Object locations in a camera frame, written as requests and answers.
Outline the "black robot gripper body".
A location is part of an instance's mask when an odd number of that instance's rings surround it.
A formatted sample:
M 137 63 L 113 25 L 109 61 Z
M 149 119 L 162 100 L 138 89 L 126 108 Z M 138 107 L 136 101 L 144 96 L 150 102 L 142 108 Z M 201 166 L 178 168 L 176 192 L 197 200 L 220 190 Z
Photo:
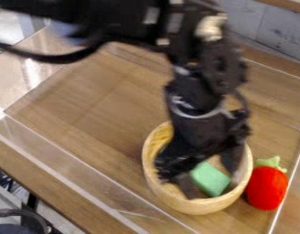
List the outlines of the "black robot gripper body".
M 198 163 L 237 145 L 249 135 L 249 110 L 228 111 L 217 107 L 209 113 L 193 114 L 170 107 L 172 138 L 154 159 L 158 179 L 166 183 L 188 173 Z

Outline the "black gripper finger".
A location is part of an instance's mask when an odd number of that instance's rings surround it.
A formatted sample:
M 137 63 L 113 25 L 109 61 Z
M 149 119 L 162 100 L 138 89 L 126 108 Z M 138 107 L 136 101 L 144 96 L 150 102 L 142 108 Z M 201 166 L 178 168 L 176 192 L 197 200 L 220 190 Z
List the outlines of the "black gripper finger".
M 206 198 L 206 194 L 198 189 L 186 173 L 176 176 L 176 184 L 188 199 Z
M 238 168 L 242 159 L 242 154 L 244 154 L 244 145 L 228 147 L 220 153 L 221 164 L 230 175 L 236 172 Z

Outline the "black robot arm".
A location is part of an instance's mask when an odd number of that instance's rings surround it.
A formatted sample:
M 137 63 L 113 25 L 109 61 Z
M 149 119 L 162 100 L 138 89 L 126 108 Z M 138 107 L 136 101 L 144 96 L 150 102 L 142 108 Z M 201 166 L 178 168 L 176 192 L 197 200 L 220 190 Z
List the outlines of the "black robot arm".
M 216 0 L 0 0 L 0 8 L 50 19 L 79 44 L 71 53 L 50 55 L 10 46 L 7 53 L 49 64 L 87 58 L 105 44 L 120 42 L 165 55 L 173 79 L 164 99 L 173 133 L 154 157 L 161 183 L 178 187 L 189 199 L 202 196 L 192 171 L 213 155 L 228 171 L 241 160 L 249 108 L 228 110 L 246 82 L 246 63 L 230 39 L 226 14 Z

